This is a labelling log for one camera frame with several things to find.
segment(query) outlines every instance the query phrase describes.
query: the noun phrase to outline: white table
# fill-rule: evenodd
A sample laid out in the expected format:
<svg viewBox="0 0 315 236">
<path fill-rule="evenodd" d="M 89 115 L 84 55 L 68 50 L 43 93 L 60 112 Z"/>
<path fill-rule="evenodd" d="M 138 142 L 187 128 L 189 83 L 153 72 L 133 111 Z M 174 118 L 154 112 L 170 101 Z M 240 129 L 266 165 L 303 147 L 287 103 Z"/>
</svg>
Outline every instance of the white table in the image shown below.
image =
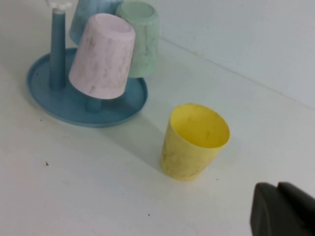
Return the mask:
<svg viewBox="0 0 315 236">
<path fill-rule="evenodd" d="M 45 114 L 25 78 L 49 51 L 49 27 L 45 3 L 0 1 L 1 236 L 250 235 L 257 182 L 315 195 L 315 112 L 163 40 L 132 121 L 93 129 Z M 197 180 L 180 182 L 159 155 L 171 110 L 186 102 L 219 112 L 231 140 Z"/>
</svg>

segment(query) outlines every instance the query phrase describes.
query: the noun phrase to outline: white wall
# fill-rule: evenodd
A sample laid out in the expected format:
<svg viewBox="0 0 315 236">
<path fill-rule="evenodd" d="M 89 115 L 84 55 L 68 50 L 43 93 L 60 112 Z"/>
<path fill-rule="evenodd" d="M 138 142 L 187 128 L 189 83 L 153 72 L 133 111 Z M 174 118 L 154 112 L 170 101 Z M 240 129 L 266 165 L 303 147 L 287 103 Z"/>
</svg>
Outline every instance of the white wall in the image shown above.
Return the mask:
<svg viewBox="0 0 315 236">
<path fill-rule="evenodd" d="M 145 1 L 163 38 L 315 108 L 315 1 Z"/>
</svg>

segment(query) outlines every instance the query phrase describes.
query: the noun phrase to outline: yellow cup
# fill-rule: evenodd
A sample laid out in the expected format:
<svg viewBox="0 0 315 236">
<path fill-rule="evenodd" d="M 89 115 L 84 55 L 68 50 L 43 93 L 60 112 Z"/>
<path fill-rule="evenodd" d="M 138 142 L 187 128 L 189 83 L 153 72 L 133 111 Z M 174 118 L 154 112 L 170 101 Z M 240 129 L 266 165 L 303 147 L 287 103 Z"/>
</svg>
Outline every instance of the yellow cup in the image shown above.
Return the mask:
<svg viewBox="0 0 315 236">
<path fill-rule="evenodd" d="M 230 138 L 225 120 L 198 104 L 176 107 L 170 116 L 161 155 L 162 168 L 171 177 L 195 179 Z"/>
</svg>

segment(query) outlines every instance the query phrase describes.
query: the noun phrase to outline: white knob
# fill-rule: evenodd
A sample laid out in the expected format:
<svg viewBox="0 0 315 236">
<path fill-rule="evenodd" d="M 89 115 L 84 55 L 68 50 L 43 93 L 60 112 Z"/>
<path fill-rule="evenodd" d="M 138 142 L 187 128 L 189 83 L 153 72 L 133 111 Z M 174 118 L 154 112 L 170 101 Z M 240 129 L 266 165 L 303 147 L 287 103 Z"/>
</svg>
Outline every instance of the white knob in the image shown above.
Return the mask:
<svg viewBox="0 0 315 236">
<path fill-rule="evenodd" d="M 65 12 L 72 7 L 70 0 L 46 0 L 47 5 L 55 11 Z"/>
</svg>

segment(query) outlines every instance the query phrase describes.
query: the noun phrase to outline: pink cup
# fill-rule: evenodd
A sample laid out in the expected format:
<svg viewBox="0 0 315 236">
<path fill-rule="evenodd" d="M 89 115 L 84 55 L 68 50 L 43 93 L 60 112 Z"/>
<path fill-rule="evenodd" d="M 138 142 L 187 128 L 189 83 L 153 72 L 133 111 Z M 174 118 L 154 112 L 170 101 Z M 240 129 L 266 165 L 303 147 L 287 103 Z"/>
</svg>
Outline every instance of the pink cup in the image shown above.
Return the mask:
<svg viewBox="0 0 315 236">
<path fill-rule="evenodd" d="M 69 79 L 82 93 L 99 99 L 121 96 L 125 89 L 135 31 L 111 14 L 92 16 L 85 28 Z"/>
</svg>

